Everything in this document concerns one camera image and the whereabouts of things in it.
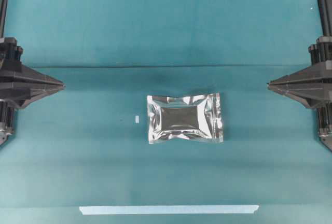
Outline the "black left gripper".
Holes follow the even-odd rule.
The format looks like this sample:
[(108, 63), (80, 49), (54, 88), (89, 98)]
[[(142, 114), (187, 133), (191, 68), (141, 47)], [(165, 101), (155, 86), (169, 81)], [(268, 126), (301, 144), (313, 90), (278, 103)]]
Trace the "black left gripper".
[[(33, 102), (65, 89), (64, 83), (33, 70), (20, 61), (23, 49), (13, 37), (1, 38), (1, 145), (14, 132), (15, 109), (24, 109)], [(41, 89), (13, 88), (13, 82), (40, 83)]]

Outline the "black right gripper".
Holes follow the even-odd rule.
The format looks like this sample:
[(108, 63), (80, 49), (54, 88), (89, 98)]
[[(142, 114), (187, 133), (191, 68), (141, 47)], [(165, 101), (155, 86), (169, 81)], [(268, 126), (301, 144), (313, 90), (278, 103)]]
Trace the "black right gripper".
[(312, 66), (269, 82), (268, 89), (301, 103), (305, 108), (317, 109), (318, 134), (320, 139), (331, 137), (331, 90), (323, 88), (298, 88), (283, 85), (331, 79), (331, 36), (321, 36), (308, 52)]

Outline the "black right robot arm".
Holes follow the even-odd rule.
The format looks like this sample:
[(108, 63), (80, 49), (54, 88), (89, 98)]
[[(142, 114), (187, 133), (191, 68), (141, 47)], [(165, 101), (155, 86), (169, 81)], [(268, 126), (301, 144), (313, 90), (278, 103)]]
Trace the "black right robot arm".
[(331, 141), (331, 0), (317, 0), (323, 36), (308, 47), (311, 66), (268, 83), (268, 89), (317, 112), (321, 142)]

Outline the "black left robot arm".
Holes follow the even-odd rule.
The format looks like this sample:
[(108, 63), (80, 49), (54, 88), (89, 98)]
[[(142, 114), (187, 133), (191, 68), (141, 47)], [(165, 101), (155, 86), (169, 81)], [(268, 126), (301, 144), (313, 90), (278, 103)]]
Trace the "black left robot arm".
[(15, 111), (65, 88), (65, 84), (21, 62), (23, 48), (4, 36), (8, 0), (1, 0), (1, 144), (14, 133)]

